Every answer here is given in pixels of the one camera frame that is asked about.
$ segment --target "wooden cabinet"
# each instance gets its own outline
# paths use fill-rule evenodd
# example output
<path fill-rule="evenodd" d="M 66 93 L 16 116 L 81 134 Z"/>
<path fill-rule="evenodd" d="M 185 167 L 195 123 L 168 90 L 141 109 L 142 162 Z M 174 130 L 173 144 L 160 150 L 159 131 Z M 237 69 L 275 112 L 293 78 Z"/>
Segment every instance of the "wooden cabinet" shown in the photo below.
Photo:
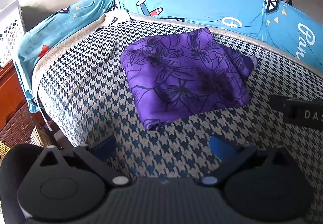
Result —
<path fill-rule="evenodd" d="M 26 103 L 12 61 L 0 69 L 0 131 L 9 119 Z"/>

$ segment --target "houndstooth mattress cover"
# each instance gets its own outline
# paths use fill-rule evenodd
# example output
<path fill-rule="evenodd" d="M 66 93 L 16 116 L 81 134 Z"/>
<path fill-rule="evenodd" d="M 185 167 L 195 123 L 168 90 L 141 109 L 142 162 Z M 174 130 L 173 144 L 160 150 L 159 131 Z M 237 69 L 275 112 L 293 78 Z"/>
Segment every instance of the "houndstooth mattress cover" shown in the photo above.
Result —
<path fill-rule="evenodd" d="M 189 31 L 138 20 L 100 27 L 48 68 L 39 84 L 38 102 L 74 146 L 114 135 L 117 148 L 108 163 L 131 178 L 201 177 L 215 170 L 220 161 L 209 148 L 214 134 L 259 149 L 285 146 L 314 188 L 307 220 L 323 223 L 323 133 L 285 124 L 282 114 L 269 106 L 272 94 L 323 98 L 323 80 L 292 60 L 214 34 L 218 43 L 258 58 L 259 65 L 246 81 L 251 105 L 178 119 L 157 131 L 144 129 L 120 55 L 146 36 Z"/>

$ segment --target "black plastic bracket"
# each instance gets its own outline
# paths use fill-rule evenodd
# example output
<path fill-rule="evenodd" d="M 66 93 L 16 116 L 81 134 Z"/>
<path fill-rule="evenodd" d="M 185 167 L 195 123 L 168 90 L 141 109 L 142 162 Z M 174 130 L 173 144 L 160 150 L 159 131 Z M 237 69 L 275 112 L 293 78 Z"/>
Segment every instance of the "black plastic bracket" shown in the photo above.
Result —
<path fill-rule="evenodd" d="M 214 187 L 222 185 L 226 180 L 229 179 L 234 173 L 236 173 L 248 160 L 257 154 L 257 148 L 250 146 L 241 150 L 234 159 L 223 162 L 218 169 L 211 172 L 209 176 L 215 177 L 217 182 Z"/>
<path fill-rule="evenodd" d="M 323 130 L 323 100 L 307 101 L 292 97 L 272 95 L 269 100 L 272 109 L 283 113 L 283 122 Z"/>

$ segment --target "blue plastic part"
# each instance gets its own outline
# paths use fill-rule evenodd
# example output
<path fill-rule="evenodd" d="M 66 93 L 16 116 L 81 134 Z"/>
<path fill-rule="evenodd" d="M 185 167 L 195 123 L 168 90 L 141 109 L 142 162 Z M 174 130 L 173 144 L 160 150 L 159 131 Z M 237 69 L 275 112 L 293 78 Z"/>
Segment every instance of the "blue plastic part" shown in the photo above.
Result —
<path fill-rule="evenodd" d="M 149 13 L 149 11 L 148 11 L 148 9 L 147 9 L 147 6 L 146 6 L 145 4 L 141 4 L 141 5 L 140 5 L 140 8 L 142 9 L 143 14 L 144 14 L 145 16 L 150 16 L 150 13 Z"/>
<path fill-rule="evenodd" d="M 211 152 L 216 155 L 222 162 L 232 159 L 236 156 L 237 149 L 220 139 L 218 136 L 210 137 Z"/>
<path fill-rule="evenodd" d="M 93 148 L 93 155 L 106 162 L 116 150 L 117 140 L 114 136 L 108 137 Z"/>

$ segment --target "purple floral fabric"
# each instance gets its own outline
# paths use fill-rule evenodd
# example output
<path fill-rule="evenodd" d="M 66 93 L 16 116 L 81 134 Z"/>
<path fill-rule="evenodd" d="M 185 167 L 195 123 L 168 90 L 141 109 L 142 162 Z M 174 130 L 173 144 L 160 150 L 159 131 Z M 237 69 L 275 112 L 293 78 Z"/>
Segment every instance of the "purple floral fabric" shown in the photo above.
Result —
<path fill-rule="evenodd" d="M 244 85 L 254 59 L 219 45 L 208 28 L 157 35 L 121 55 L 138 115 L 147 130 L 210 110 L 248 105 Z"/>

